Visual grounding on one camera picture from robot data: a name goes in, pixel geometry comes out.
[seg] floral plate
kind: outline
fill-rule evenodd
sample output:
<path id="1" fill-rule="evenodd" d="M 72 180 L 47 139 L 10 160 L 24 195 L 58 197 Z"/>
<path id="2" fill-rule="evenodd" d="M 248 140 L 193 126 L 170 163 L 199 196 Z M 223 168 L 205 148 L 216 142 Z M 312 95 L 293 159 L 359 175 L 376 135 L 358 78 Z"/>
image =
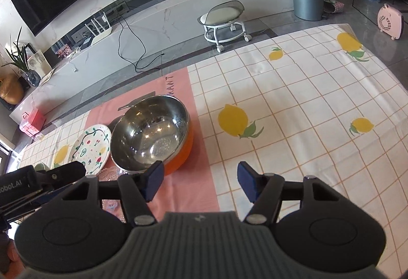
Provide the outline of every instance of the floral plate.
<path id="1" fill-rule="evenodd" d="M 69 161 L 84 164 L 86 175 L 98 174 L 109 158 L 111 131 L 105 125 L 93 125 L 75 141 L 69 154 Z"/>

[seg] black power cable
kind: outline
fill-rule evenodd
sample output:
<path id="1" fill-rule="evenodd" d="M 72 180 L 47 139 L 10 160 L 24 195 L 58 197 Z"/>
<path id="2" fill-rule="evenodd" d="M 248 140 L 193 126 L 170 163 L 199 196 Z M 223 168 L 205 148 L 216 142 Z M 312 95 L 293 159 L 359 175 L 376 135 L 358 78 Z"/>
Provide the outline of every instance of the black power cable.
<path id="1" fill-rule="evenodd" d="M 149 62 L 146 66 L 138 67 L 137 65 L 139 64 L 140 60 L 141 60 L 141 59 L 143 58 L 143 56 L 146 54 L 146 47 L 144 46 L 143 41 L 142 41 L 142 40 L 133 32 L 133 30 L 130 28 L 130 26 L 129 26 L 129 24 L 127 23 L 126 19 L 125 19 L 124 17 L 122 17 L 122 16 L 119 16 L 119 13 L 118 13 L 118 18 L 119 18 L 118 21 L 119 21 L 119 23 L 120 23 L 120 25 L 121 25 L 121 27 L 122 27 L 122 30 L 120 31 L 119 39 L 118 39 L 118 42 L 119 42 L 119 46 L 118 46 L 118 56 L 119 56 L 120 58 L 122 58 L 123 60 L 126 60 L 127 62 L 130 62 L 130 63 L 135 67 L 135 73 L 138 73 L 138 72 L 147 73 L 147 72 L 150 72 L 150 71 L 153 71 L 153 70 L 160 70 L 160 67 L 153 67 L 153 68 L 151 68 L 151 69 L 149 69 L 149 70 L 147 70 L 147 71 L 141 71 L 141 70 L 144 70 L 145 68 L 149 67 L 149 65 L 151 65 L 158 57 L 163 56 L 164 53 L 159 54 L 159 55 L 158 55 L 157 57 L 155 57 L 151 62 Z M 130 60 L 124 58 L 124 57 L 120 54 L 120 36 L 122 35 L 123 30 L 124 30 L 124 27 L 123 27 L 123 25 L 122 25 L 122 22 L 120 21 L 120 18 L 122 18 L 122 19 L 125 21 L 125 23 L 126 23 L 127 27 L 129 28 L 129 30 L 132 32 L 132 34 L 133 34 L 133 35 L 140 41 L 140 43 L 143 45 L 143 50 L 144 50 L 144 52 L 143 52 L 143 54 L 140 56 L 140 58 L 137 60 L 136 64 L 135 64 L 134 62 L 132 62 L 132 61 L 130 61 Z"/>

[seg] potted plant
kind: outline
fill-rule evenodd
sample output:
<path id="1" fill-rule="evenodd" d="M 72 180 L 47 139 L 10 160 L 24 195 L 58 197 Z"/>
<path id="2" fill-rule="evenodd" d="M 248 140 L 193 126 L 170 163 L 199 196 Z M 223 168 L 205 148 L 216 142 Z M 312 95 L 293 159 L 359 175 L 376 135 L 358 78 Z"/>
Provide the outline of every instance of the potted plant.
<path id="1" fill-rule="evenodd" d="M 27 52 L 26 52 L 26 48 L 27 48 L 28 45 L 23 44 L 21 46 L 21 49 L 18 46 L 19 45 L 18 40 L 20 39 L 21 29 L 22 29 L 22 27 L 20 28 L 20 31 L 18 33 L 17 42 L 13 43 L 15 45 L 16 49 L 17 49 L 17 54 L 15 54 L 13 52 L 10 52 L 9 50 L 5 49 L 7 54 L 9 55 L 10 59 L 12 60 L 12 62 L 4 64 L 3 66 L 7 66 L 7 65 L 17 66 L 18 68 L 20 68 L 20 70 L 22 70 L 27 75 L 27 81 L 33 87 L 38 87 L 38 85 L 40 84 L 40 81 L 41 81 L 41 77 L 39 76 L 39 74 L 36 71 L 30 70 L 29 67 L 28 67 Z"/>

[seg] pink box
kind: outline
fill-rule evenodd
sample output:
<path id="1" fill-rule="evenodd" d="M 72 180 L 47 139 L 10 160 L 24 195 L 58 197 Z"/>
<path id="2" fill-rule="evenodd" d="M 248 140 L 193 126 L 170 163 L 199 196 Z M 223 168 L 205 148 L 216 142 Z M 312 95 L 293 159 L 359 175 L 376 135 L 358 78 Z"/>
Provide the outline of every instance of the pink box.
<path id="1" fill-rule="evenodd" d="M 34 108 L 30 114 L 25 112 L 23 114 L 23 120 L 20 124 L 20 130 L 33 137 L 35 134 L 39 133 L 44 126 L 45 117 L 42 115 L 38 109 Z"/>

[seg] checkered pattern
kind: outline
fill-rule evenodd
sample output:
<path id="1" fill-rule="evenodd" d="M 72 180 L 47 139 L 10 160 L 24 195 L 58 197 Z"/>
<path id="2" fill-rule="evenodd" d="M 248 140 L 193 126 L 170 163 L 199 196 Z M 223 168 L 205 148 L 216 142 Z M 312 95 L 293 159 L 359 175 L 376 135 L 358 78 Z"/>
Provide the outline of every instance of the checkered pattern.
<path id="1" fill-rule="evenodd" d="M 89 112 L 76 117 L 45 135 L 41 141 L 36 141 L 27 146 L 24 150 L 20 167 L 27 165 L 35 166 L 38 163 L 44 163 L 49 168 L 54 168 L 54 157 L 56 153 L 61 147 L 69 144 L 70 148 L 64 160 L 64 164 L 66 164 L 72 145 L 85 129 L 88 114 Z"/>
<path id="2" fill-rule="evenodd" d="M 379 268 L 398 278 L 408 268 L 408 95 L 366 48 L 357 62 L 336 38 L 352 33 L 328 25 L 279 36 L 188 67 L 218 203 L 242 219 L 251 207 L 237 164 L 301 181 L 313 174 L 376 218 L 387 234 Z M 272 48 L 285 53 L 268 59 Z M 225 133 L 226 104 L 256 120 L 257 138 Z M 351 122 L 375 127 L 352 135 Z M 299 208 L 285 201 L 280 217 Z"/>

